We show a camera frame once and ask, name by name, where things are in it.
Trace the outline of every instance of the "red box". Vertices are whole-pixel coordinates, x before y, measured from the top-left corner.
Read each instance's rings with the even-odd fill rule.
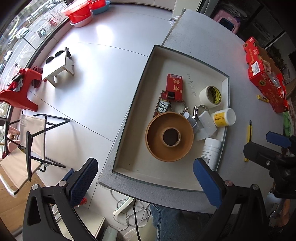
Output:
[[[283,84],[284,78],[279,68],[275,66],[273,59],[269,58],[266,50],[259,46],[254,37],[250,37],[245,42],[244,50],[249,65],[250,81],[268,98],[276,113],[288,111],[288,101],[285,99],[287,92]],[[272,72],[276,75],[278,82],[271,80],[270,73]]]
[[[183,91],[182,76],[168,74],[167,86],[166,86],[165,93],[162,95],[162,98],[169,101],[181,102],[183,100],[182,91]]]

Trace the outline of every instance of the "white tray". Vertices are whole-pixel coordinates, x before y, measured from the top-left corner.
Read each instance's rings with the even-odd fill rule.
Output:
[[[183,99],[190,114],[195,105],[201,104],[200,91],[209,85],[217,87],[222,95],[221,104],[210,109],[210,113],[229,107],[228,76],[191,56],[155,45],[131,104],[113,171],[152,185],[202,191],[192,165],[201,155],[204,140],[194,140],[188,154],[175,162],[163,162],[154,158],[145,144],[145,131],[153,118],[159,95],[166,88],[168,74],[183,77]],[[214,138],[222,141],[221,149],[225,135],[226,128],[217,128]]]

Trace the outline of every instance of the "white tape roll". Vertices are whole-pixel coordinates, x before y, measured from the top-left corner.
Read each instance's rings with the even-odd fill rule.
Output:
[[[207,86],[200,92],[200,102],[208,108],[213,108],[221,103],[221,94],[214,86]]]

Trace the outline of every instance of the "white stool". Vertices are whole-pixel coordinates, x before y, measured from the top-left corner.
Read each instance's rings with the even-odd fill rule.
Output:
[[[57,83],[55,78],[57,74],[63,70],[67,71],[70,75],[74,76],[74,62],[66,56],[67,52],[63,52],[59,56],[55,57],[48,64],[43,67],[42,81],[47,79],[54,87]]]

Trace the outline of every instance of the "beige folding chair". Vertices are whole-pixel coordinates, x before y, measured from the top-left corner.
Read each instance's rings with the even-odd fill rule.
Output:
[[[44,119],[40,119],[37,116],[44,116]],[[59,124],[53,124],[47,122],[47,118],[55,118],[63,120],[63,122]],[[15,141],[9,139],[7,137],[9,125],[17,123],[20,121],[20,144]],[[13,184],[17,187],[17,190],[13,191],[6,180],[0,173],[0,180],[3,183],[6,190],[10,195],[15,196],[21,187],[27,182],[31,181],[32,174],[34,174],[37,170],[45,172],[46,166],[53,165],[58,167],[64,166],[61,163],[58,163],[50,158],[45,156],[45,133],[55,127],[61,126],[70,122],[70,119],[57,117],[46,114],[37,114],[33,116],[21,115],[20,120],[16,120],[14,122],[5,123],[5,152],[6,157],[0,162],[3,170],[6,172],[7,176],[13,182]],[[14,149],[11,153],[9,152],[7,146],[8,141],[16,144],[18,147]],[[32,156],[31,152],[34,152],[40,158]]]

